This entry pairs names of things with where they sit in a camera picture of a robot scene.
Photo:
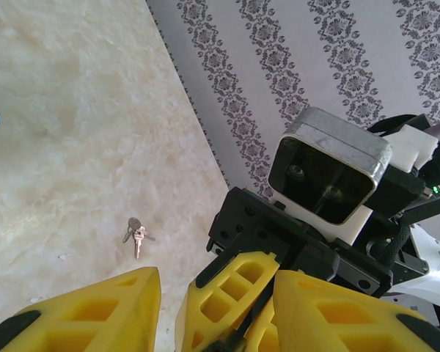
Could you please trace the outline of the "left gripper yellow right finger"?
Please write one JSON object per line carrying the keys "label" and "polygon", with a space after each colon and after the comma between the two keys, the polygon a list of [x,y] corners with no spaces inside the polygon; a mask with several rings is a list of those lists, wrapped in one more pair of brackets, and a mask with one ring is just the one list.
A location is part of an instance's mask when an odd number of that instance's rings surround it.
{"label": "left gripper yellow right finger", "polygon": [[281,351],[440,351],[440,329],[417,312],[301,272],[274,279]]}

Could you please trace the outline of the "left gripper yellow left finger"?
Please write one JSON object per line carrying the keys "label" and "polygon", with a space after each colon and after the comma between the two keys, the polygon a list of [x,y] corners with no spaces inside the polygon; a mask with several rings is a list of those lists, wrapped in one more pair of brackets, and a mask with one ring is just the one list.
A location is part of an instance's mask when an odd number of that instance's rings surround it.
{"label": "left gripper yellow left finger", "polygon": [[0,323],[0,351],[153,351],[158,269],[139,268],[28,306]]}

